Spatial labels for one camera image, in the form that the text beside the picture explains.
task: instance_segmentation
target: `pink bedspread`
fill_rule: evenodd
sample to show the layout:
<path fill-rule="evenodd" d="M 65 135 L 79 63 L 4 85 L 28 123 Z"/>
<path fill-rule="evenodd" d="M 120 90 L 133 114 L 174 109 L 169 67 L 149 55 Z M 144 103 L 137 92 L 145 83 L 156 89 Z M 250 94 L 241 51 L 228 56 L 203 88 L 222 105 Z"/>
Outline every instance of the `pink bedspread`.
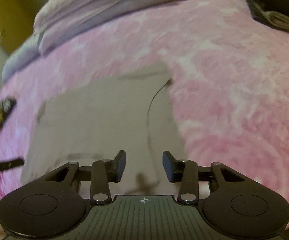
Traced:
<path fill-rule="evenodd" d="M 189 158 L 222 162 L 289 201 L 289 34 L 251 19 L 245 0 L 186 0 L 107 22 L 14 75 L 18 105 L 0 160 L 25 157 L 41 103 L 92 80 L 164 61 Z M 21 169 L 0 174 L 0 198 Z"/>

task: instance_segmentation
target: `yellow cabinet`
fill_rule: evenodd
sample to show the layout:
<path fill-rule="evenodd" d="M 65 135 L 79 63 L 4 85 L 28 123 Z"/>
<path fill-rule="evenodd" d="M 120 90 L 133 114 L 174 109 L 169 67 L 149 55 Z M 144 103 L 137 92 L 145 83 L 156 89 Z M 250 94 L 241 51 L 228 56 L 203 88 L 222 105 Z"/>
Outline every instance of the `yellow cabinet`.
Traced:
<path fill-rule="evenodd" d="M 19 0 L 0 0 L 0 45 L 12 53 L 33 32 L 33 19 Z"/>

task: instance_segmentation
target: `ridged surface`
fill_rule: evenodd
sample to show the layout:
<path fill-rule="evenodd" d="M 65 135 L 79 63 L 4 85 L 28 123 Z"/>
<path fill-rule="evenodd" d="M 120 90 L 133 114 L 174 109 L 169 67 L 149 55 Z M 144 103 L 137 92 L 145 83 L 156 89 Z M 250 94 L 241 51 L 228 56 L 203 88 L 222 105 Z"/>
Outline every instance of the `ridged surface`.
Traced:
<path fill-rule="evenodd" d="M 230 240 L 211 228 L 198 210 L 172 196 L 117 196 L 107 206 L 91 209 L 72 231 L 54 240 Z"/>

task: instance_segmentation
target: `crosshair symbol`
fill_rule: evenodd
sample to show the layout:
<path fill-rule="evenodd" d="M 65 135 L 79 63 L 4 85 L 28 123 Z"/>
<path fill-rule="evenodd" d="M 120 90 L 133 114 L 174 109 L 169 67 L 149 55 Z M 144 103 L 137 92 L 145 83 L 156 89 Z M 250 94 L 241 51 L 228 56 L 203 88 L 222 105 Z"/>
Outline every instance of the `crosshair symbol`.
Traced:
<path fill-rule="evenodd" d="M 147 202 L 150 201 L 150 200 L 144 197 L 144 198 L 140 199 L 140 201 L 141 201 L 142 203 L 147 203 Z"/>

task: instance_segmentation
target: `bed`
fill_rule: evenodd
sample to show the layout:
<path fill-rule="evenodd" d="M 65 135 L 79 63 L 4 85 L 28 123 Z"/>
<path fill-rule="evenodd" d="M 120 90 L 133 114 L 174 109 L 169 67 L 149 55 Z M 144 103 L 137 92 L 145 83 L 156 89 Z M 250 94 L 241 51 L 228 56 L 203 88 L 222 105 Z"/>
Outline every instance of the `bed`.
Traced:
<path fill-rule="evenodd" d="M 188 158 L 225 165 L 289 202 L 289 34 L 251 18 L 246 0 L 177 0 L 94 27 L 15 73 L 0 100 L 17 107 L 0 161 L 26 158 L 41 104 L 93 80 L 165 62 Z M 21 186 L 0 173 L 0 198 Z"/>

